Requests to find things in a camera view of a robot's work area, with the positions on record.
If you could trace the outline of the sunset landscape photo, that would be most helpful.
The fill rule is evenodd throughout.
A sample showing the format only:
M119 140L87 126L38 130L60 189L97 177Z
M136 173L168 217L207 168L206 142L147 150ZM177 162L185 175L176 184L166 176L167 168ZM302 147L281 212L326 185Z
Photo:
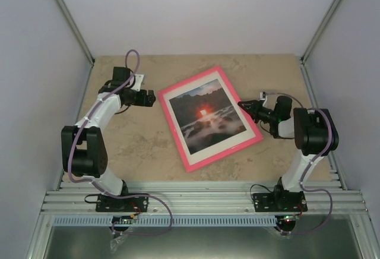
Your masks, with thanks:
M217 79L171 98L169 103L190 154L246 131Z

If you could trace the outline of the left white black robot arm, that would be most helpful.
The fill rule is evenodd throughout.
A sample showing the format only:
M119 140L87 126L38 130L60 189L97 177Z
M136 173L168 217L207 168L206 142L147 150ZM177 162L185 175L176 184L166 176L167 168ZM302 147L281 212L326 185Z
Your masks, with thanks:
M93 185L96 211L134 211L147 209L147 194L131 194L124 180L108 167L103 131L122 108L150 108L156 97L141 88L140 75L127 67L114 67L112 78L100 88L97 99L85 116L61 131L62 165L70 181Z

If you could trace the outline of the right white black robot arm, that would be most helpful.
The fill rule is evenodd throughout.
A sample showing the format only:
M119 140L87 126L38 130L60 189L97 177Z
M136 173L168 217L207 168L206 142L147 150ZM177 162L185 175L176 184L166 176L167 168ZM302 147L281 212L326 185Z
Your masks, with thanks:
M339 136L328 109L293 107L295 98L277 93L274 109L266 108L268 93L258 100L240 101L239 107L258 124L269 125L275 139L293 140L294 159L272 190L251 193L257 212L307 211L305 182L316 165L337 149Z

